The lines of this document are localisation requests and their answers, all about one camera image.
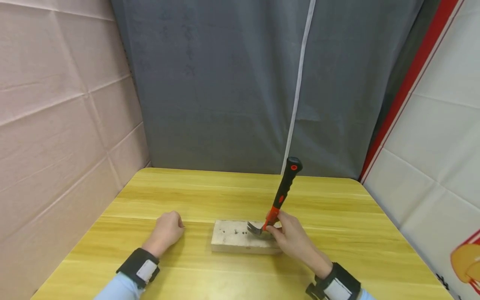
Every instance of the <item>yellow wood grain tabletop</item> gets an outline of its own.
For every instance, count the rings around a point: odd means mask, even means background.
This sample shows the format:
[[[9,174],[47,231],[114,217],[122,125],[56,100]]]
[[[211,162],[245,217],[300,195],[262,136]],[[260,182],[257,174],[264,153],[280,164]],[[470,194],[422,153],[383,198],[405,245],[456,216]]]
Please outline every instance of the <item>yellow wood grain tabletop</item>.
[[[176,210],[185,234],[160,260],[147,299],[309,299],[313,273],[284,254],[211,252],[214,221],[264,220],[279,175],[140,170],[33,299],[92,299],[140,247],[163,212]],[[377,300],[451,299],[358,182],[295,178],[282,207],[315,245]]]

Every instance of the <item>white cord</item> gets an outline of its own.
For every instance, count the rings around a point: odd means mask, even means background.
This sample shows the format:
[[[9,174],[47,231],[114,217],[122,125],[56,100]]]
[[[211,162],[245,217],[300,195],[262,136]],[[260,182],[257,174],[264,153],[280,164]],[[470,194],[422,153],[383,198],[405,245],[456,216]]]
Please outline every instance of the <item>white cord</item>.
[[[288,129],[287,137],[287,146],[285,147],[285,155],[283,157],[282,172],[285,171],[285,166],[287,165],[288,153],[290,152],[290,145],[292,143],[293,135],[293,126],[295,125],[295,118],[297,116],[297,108],[299,105],[300,97],[300,86],[301,86],[301,75],[303,72],[303,59],[305,58],[305,48],[307,46],[308,33],[310,32],[310,25],[312,24],[313,11],[315,10],[316,0],[310,0],[310,6],[308,7],[307,22],[305,23],[305,31],[303,32],[303,40],[301,42],[300,49],[300,61],[299,61],[299,72],[297,75],[297,87],[295,88],[295,99],[293,100],[293,111],[292,118],[290,120],[290,128]]]

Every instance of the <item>black wrist strap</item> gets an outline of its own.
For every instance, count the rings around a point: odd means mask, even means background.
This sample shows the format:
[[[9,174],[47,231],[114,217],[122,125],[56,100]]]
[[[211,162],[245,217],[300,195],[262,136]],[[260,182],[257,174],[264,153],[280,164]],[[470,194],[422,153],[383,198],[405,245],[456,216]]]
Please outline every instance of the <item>black wrist strap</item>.
[[[321,280],[315,276],[315,282],[305,291],[313,300],[325,297],[329,300],[356,300],[360,294],[361,284],[340,264],[333,263],[332,272]]]
[[[117,270],[117,273],[122,272],[133,280],[139,288],[145,288],[147,283],[153,281],[158,272],[160,272],[157,266],[158,263],[158,258],[154,257],[147,250],[138,248],[130,254],[127,260]]]

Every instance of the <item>light blue sleeve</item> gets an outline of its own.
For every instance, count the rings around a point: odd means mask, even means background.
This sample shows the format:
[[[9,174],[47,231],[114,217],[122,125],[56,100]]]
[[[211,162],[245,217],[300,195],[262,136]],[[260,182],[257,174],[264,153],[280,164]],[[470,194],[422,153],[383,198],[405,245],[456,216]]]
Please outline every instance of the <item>light blue sleeve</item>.
[[[95,297],[95,300],[139,300],[144,291],[125,274],[118,273]]]
[[[361,289],[361,297],[359,300],[375,300],[366,290]]]

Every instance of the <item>yellow graphic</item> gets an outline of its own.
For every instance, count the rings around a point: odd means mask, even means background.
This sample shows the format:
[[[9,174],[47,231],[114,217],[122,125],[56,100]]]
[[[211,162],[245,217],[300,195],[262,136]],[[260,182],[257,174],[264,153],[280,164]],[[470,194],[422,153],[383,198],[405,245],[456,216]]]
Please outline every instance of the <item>yellow graphic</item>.
[[[480,295],[480,230],[450,254],[453,271]]]

